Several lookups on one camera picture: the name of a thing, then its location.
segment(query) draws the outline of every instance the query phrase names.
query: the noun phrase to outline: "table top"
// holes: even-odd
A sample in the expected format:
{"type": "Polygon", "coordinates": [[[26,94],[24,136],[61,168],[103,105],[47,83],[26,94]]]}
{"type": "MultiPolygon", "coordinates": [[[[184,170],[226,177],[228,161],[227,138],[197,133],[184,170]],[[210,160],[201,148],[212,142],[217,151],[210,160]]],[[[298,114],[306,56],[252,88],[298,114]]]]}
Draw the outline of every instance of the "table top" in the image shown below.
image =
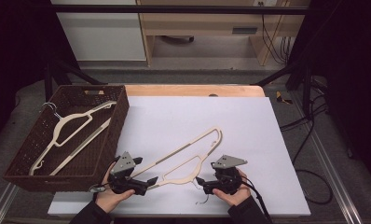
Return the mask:
{"type": "MultiPolygon", "coordinates": [[[[128,85],[126,89],[130,111],[118,141],[117,155],[126,150],[132,157],[143,157],[135,171],[212,127],[218,128],[223,140],[203,163],[199,177],[213,180],[214,170],[210,162],[217,161],[223,154],[245,159],[248,163],[240,169],[252,179],[273,217],[310,215],[270,101],[260,87],[128,85]],[[211,94],[226,97],[200,97],[211,94]]],[[[176,155],[177,158],[173,157],[168,163],[135,179],[161,178],[185,159],[203,154],[215,138],[214,134],[209,135],[198,145],[187,148],[185,154],[176,155]]],[[[189,174],[195,164],[182,166],[180,173],[171,175],[180,178],[189,174]]],[[[91,194],[87,192],[57,192],[48,213],[71,217],[90,200],[91,194]]],[[[168,184],[149,190],[145,196],[132,196],[112,214],[122,217],[227,216],[226,203],[214,196],[206,203],[200,203],[205,200],[206,195],[195,183],[168,184]]]]}

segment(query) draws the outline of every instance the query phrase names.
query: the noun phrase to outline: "person's arm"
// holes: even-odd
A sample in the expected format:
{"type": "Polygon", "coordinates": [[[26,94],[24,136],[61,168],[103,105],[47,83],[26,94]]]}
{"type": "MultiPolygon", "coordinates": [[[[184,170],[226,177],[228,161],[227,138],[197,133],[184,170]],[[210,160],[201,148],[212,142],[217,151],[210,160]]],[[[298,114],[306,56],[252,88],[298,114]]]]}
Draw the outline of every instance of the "person's arm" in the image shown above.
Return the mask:
{"type": "MultiPolygon", "coordinates": [[[[241,176],[247,177],[241,170],[239,170],[239,173],[241,176]]],[[[213,193],[231,206],[228,213],[235,224],[269,223],[253,199],[252,193],[247,186],[243,184],[240,185],[238,191],[233,195],[225,194],[219,189],[214,189],[213,193]]]]}
{"type": "MultiPolygon", "coordinates": [[[[109,167],[104,176],[102,184],[107,183],[109,171],[113,168],[114,163],[109,167]]],[[[105,185],[106,190],[100,192],[96,196],[96,200],[85,206],[73,219],[70,224],[109,224],[112,218],[109,213],[113,211],[117,205],[127,200],[135,191],[127,190],[122,194],[114,193],[110,187],[105,185]]]]}

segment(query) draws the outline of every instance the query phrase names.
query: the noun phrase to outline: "wicker basket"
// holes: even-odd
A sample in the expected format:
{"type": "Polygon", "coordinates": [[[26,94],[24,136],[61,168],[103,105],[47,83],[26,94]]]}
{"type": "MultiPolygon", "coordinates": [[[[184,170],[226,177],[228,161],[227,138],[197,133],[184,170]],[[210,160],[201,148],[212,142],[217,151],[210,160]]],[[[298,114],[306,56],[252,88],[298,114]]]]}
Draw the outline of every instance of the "wicker basket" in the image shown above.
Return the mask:
{"type": "MultiPolygon", "coordinates": [[[[17,155],[7,168],[4,179],[29,191],[88,191],[102,181],[108,165],[113,161],[118,138],[127,117],[129,102],[124,86],[60,86],[50,102],[57,106],[57,113],[66,117],[85,113],[107,101],[117,101],[116,106],[92,113],[92,121],[62,147],[52,147],[44,157],[42,168],[29,175],[34,162],[53,137],[59,119],[46,106],[29,132],[17,155]],[[88,138],[98,127],[110,119],[109,126],[96,136],[56,175],[49,175],[55,168],[88,138]]],[[[87,118],[72,119],[60,132],[58,142],[73,133],[87,118]]]]}

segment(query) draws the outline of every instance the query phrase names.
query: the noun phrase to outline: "hanger hook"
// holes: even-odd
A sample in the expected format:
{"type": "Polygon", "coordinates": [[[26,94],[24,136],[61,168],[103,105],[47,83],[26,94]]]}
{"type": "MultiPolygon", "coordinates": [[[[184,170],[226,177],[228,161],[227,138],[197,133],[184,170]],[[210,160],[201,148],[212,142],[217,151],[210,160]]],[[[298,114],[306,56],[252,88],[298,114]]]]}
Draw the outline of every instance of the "hanger hook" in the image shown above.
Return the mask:
{"type": "Polygon", "coordinates": [[[57,113],[57,106],[55,106],[55,104],[53,104],[52,102],[46,102],[42,104],[42,106],[44,105],[48,105],[52,109],[55,117],[57,117],[58,119],[62,119],[62,117],[57,113]]]}

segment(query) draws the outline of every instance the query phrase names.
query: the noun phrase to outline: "black sleeve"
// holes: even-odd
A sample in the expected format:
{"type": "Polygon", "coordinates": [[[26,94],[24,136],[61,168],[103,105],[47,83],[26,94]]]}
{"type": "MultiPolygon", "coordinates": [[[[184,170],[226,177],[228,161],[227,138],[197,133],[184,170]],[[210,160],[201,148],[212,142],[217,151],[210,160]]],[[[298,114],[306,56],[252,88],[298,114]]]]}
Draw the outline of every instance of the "black sleeve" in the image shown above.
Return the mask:
{"type": "Polygon", "coordinates": [[[269,223],[252,196],[250,196],[237,206],[233,205],[232,207],[230,207],[228,213],[235,224],[269,223]]]}
{"type": "Polygon", "coordinates": [[[70,224],[109,224],[112,218],[94,201],[85,206],[70,224]]]}

